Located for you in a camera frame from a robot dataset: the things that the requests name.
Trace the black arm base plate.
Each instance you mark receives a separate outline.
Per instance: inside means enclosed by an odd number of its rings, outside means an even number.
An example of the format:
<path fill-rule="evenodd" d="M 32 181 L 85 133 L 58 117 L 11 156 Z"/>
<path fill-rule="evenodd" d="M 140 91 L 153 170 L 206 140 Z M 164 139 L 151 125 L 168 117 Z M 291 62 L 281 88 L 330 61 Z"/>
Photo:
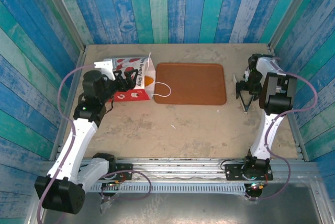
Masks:
<path fill-rule="evenodd" d="M 225 174 L 228 181 L 272 181 L 273 173 L 271 166 L 245 168 L 244 164 L 225 164 Z"/>
<path fill-rule="evenodd" d="M 132 179 L 131 172 L 125 172 L 125 170 L 132 170 L 133 164 L 131 163 L 119 163 L 116 164 L 116 171 L 122 171 L 121 173 L 115 174 L 114 179 L 116 181 L 122 182 Z"/>

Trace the red and white paper bag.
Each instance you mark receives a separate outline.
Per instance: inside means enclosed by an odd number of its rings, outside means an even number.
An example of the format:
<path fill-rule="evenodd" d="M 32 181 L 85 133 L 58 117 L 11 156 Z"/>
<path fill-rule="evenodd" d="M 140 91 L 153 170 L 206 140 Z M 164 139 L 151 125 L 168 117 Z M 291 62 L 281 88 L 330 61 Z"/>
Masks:
<path fill-rule="evenodd" d="M 130 57 L 112 57 L 115 59 L 117 68 L 116 70 L 130 71 L 138 69 L 137 82 L 134 89 L 126 92 L 118 92 L 114 96 L 116 102 L 138 102 L 151 100 L 154 96 L 168 97 L 171 95 L 171 88 L 162 82 L 156 80 L 156 70 L 151 60 L 151 55 L 134 55 Z M 145 87 L 144 77 L 150 76 L 154 82 Z"/>

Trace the aluminium table side rail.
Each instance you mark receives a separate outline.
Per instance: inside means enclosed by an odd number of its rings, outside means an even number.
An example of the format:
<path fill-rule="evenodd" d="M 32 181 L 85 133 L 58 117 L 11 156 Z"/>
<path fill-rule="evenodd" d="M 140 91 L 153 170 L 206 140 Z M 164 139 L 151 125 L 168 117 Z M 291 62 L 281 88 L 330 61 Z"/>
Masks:
<path fill-rule="evenodd" d="M 308 155 L 294 114 L 288 114 L 280 123 L 271 151 L 286 159 L 308 161 Z"/>
<path fill-rule="evenodd" d="M 77 66 L 76 66 L 77 68 L 84 65 L 85 58 L 86 58 L 86 49 L 87 48 L 85 48 L 83 51 L 80 52 L 79 59 L 78 59 L 78 62 L 77 62 Z M 77 90 L 77 87 L 78 87 L 78 84 L 79 84 L 80 76 L 81 76 L 81 70 L 77 70 L 74 74 L 72 74 L 71 87 L 70 87 L 69 95 L 68 95 L 68 98 L 66 100 L 65 108 L 64 108 L 64 111 L 63 111 L 63 113 L 68 118 L 70 118 L 70 112 L 71 112 L 73 102 L 74 102 L 74 99 L 75 99 L 75 93 L 76 93 L 76 90 Z M 59 130 L 58 130 L 58 134 L 57 134 L 57 137 L 56 137 L 55 142 L 54 142 L 53 149 L 52 149 L 51 154 L 50 154 L 50 161 L 53 161 L 53 160 L 56 159 L 57 154 L 58 154 L 60 148 L 62 147 L 62 143 L 63 143 L 63 140 L 65 138 L 65 132 L 66 132 L 66 129 L 67 129 L 67 125 L 68 125 L 68 121 L 66 119 L 62 118 L 60 126 L 59 126 Z"/>

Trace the aluminium mounting rail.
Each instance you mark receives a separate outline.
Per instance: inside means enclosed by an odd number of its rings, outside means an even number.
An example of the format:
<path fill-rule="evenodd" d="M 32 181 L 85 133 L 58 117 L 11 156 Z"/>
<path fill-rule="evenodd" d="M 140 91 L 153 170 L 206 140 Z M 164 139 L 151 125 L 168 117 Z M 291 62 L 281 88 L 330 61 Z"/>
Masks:
<path fill-rule="evenodd" d="M 117 159 L 116 164 L 131 163 L 132 170 L 138 171 L 140 175 L 132 175 L 132 180 L 142 180 L 142 174 L 153 182 L 180 182 L 180 181 L 227 181 L 225 164 L 240 163 L 240 160 L 221 159 L 182 159 L 182 158 L 129 158 Z M 296 183 L 300 181 L 319 180 L 321 178 L 318 166 L 313 162 L 290 159 L 271 160 L 270 164 L 273 180 L 277 183 L 286 181 Z"/>

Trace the black controller board with LEDs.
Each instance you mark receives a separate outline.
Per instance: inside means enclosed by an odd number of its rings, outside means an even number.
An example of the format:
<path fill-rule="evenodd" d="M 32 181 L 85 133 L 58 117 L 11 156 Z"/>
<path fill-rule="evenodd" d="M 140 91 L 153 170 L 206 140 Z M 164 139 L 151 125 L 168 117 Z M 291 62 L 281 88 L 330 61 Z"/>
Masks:
<path fill-rule="evenodd" d="M 246 183 L 244 185 L 246 196 L 252 198 L 260 197 L 264 187 L 266 187 L 267 185 L 267 181 Z"/>
<path fill-rule="evenodd" d="M 103 183 L 102 186 L 101 186 L 100 194 L 103 197 L 113 197 L 114 195 L 116 195 L 116 193 L 119 190 L 121 184 L 122 184 L 121 181 Z"/>

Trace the grey sheet metal panel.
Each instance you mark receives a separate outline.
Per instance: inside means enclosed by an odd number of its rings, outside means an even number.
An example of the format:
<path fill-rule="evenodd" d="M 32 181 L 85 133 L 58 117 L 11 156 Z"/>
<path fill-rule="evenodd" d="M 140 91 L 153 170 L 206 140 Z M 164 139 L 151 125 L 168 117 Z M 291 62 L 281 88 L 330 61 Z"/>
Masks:
<path fill-rule="evenodd" d="M 114 198 L 101 211 L 97 193 L 87 194 L 81 211 L 46 210 L 43 224 L 335 224 L 318 209 L 305 184 L 290 184 L 279 195 L 250 201 L 229 194 L 151 194 L 139 201 Z"/>

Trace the aluminium corner post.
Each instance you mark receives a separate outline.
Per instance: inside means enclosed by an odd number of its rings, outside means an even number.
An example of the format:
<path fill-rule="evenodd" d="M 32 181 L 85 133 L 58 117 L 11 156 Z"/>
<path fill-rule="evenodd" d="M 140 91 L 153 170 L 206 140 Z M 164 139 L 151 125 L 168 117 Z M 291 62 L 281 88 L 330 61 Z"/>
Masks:
<path fill-rule="evenodd" d="M 73 19 L 70 16 L 70 13 L 65 5 L 64 0 L 52 0 L 54 3 L 57 11 L 59 12 L 60 16 L 62 17 L 68 31 L 70 32 L 76 46 L 79 48 L 80 51 L 84 51 L 85 45 L 79 35 L 79 32 L 75 26 Z"/>
<path fill-rule="evenodd" d="M 284 34 L 285 30 L 287 29 L 289 23 L 293 19 L 294 15 L 296 14 L 298 8 L 300 7 L 303 0 L 292 0 L 285 11 L 282 19 L 280 20 L 277 28 L 275 29 L 269 44 L 268 50 L 270 54 L 274 55 L 274 49 L 277 46 L 278 42 L 280 41 L 282 35 Z"/>

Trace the brown rectangular tray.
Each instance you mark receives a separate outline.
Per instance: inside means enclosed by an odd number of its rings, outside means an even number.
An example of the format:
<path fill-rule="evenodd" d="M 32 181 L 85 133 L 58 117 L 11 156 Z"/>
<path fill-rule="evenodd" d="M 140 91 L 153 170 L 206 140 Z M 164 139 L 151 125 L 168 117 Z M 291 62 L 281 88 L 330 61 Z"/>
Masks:
<path fill-rule="evenodd" d="M 224 69 L 217 63 L 159 63 L 154 100 L 168 105 L 224 105 Z"/>

